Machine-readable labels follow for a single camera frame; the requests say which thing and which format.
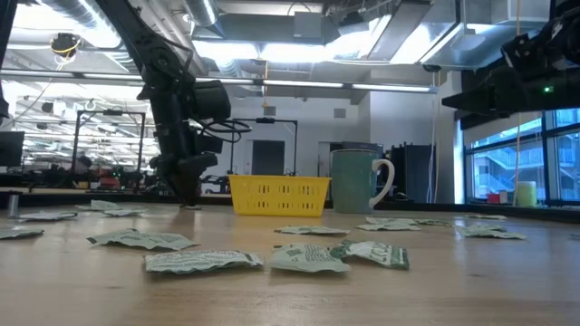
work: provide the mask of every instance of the yellow plastic basket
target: yellow plastic basket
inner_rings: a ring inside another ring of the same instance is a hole
[[[229,175],[234,210],[254,216],[321,216],[329,177]]]

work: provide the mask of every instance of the wooden table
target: wooden table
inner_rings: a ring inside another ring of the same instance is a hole
[[[33,239],[0,242],[0,321],[20,325],[578,325],[580,226],[509,218],[465,220],[461,214],[381,212],[376,216],[436,217],[456,224],[499,223],[527,241],[462,239],[452,228],[419,232],[353,230],[353,240],[409,248],[411,269],[384,269],[357,259],[346,274],[270,270],[273,245],[332,245],[341,237],[282,235],[285,225],[353,227],[362,216],[322,219],[235,216],[231,207],[148,205],[144,217],[27,223],[45,230]],[[23,209],[21,213],[35,212]],[[9,225],[5,215],[1,225]],[[263,270],[194,275],[143,271],[146,251],[93,246],[85,238],[126,227],[176,232],[195,249],[261,253]]]

